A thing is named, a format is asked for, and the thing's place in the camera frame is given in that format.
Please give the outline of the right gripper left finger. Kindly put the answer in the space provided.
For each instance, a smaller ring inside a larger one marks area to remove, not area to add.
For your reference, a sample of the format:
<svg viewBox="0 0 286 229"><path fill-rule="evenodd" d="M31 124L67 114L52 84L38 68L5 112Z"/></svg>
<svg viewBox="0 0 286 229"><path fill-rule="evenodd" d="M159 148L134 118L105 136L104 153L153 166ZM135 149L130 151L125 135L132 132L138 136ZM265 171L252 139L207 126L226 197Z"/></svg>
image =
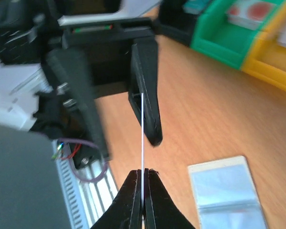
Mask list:
<svg viewBox="0 0 286 229"><path fill-rule="evenodd" d="M140 228L142 228L141 170L132 170L112 204L93 224L92 229Z"/></svg>

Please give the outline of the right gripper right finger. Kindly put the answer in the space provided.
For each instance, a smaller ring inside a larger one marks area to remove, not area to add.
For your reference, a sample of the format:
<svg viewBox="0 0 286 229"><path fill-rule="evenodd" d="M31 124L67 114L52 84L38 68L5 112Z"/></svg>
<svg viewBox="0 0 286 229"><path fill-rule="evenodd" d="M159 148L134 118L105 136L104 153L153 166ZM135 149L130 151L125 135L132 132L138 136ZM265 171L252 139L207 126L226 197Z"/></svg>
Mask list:
<svg viewBox="0 0 286 229"><path fill-rule="evenodd" d="M194 229L174 204L158 172L144 170L144 223L146 229Z"/></svg>

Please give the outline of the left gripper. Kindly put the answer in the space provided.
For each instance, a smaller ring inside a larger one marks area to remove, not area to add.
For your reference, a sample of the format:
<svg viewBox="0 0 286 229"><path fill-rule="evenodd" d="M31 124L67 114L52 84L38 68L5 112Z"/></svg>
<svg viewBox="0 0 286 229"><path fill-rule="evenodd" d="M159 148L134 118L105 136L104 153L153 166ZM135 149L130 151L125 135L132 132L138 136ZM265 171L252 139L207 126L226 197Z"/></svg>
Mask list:
<svg viewBox="0 0 286 229"><path fill-rule="evenodd" d="M95 94L99 98L128 91L131 107L138 122L143 120L149 143L158 146L163 140L157 96L158 44L149 39L154 37L150 18L65 26L63 49L46 55L46 63L56 78L68 84L89 135L105 160L110 155Z"/></svg>

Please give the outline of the beige card holder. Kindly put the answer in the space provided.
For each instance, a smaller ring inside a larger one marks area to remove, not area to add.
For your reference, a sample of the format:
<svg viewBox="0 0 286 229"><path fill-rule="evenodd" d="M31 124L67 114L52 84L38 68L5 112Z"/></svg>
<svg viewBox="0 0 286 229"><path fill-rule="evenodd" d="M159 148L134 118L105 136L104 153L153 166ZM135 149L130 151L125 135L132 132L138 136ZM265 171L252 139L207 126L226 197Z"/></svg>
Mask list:
<svg viewBox="0 0 286 229"><path fill-rule="evenodd" d="M188 173L200 228L268 228L244 156L191 165Z"/></svg>

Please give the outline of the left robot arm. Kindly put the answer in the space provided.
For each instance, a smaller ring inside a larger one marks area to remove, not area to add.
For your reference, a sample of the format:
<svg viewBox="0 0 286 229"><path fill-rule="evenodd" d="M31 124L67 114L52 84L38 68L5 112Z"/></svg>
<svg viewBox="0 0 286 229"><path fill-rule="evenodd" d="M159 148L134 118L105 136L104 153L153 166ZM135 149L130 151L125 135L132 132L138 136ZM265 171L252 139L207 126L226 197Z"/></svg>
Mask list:
<svg viewBox="0 0 286 229"><path fill-rule="evenodd" d="M162 139L154 0L0 0L0 124L79 149L109 151L100 97L126 92L152 146Z"/></svg>

